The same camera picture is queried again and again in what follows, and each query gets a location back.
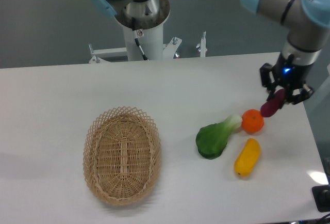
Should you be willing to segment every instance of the purple vegetable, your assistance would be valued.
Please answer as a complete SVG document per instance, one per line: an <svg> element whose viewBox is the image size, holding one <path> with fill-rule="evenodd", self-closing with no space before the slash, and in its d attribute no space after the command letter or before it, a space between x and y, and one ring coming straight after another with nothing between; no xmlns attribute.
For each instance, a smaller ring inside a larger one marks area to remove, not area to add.
<svg viewBox="0 0 330 224"><path fill-rule="evenodd" d="M281 107L282 102L285 99L285 90L281 89L275 93L274 98L264 103L260 112L263 117L271 117Z"/></svg>

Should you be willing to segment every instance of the fake vegetable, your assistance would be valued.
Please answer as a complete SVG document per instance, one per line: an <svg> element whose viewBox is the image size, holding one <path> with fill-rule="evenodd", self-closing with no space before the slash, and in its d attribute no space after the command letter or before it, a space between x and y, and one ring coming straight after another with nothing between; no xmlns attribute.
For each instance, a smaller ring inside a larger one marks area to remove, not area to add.
<svg viewBox="0 0 330 224"><path fill-rule="evenodd" d="M234 170L240 176L248 176L256 165L261 154L257 140L248 139L241 154L237 157Z"/></svg>
<svg viewBox="0 0 330 224"><path fill-rule="evenodd" d="M208 159L219 157L227 146L229 136L241 124L242 118L239 115L231 115L223 122L201 128L196 136L200 155Z"/></svg>
<svg viewBox="0 0 330 224"><path fill-rule="evenodd" d="M260 131L264 125L263 116L256 109L247 110L242 116L242 128L248 133Z"/></svg>
<svg viewBox="0 0 330 224"><path fill-rule="evenodd" d="M281 108L282 102L285 100L285 90L281 89L277 91L274 97L265 102L261 107L260 112L263 117L271 117L274 115L279 108Z"/></svg>

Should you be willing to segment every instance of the gray floor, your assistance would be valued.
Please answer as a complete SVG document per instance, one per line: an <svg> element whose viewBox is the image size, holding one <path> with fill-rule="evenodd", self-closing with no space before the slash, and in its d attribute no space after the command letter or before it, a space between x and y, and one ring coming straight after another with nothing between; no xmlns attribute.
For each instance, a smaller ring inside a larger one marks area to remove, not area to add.
<svg viewBox="0 0 330 224"><path fill-rule="evenodd" d="M241 8L239 0L169 0L164 42L183 39L182 57L195 57L207 31L208 56L280 51L287 30ZM94 49L124 47L121 28L89 0L0 0L0 68L87 63ZM308 77L316 89L328 77L330 42ZM310 115L321 157L330 156L330 96Z"/></svg>

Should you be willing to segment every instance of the blue led light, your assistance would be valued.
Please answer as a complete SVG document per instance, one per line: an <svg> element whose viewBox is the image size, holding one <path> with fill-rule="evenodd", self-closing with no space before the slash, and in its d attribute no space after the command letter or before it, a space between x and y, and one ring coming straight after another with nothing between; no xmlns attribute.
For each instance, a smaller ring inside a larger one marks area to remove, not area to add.
<svg viewBox="0 0 330 224"><path fill-rule="evenodd" d="M288 73L288 72L290 72L291 71L291 68L283 68L283 72L284 73Z"/></svg>

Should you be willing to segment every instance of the green vegetable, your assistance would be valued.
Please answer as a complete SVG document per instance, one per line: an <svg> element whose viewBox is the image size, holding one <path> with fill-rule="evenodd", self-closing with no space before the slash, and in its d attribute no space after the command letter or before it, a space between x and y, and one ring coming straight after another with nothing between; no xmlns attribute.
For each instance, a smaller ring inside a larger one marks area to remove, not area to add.
<svg viewBox="0 0 330 224"><path fill-rule="evenodd" d="M196 136L198 152L208 159L219 157L227 146L229 136L241 124L242 118L234 114L223 122L201 128Z"/></svg>

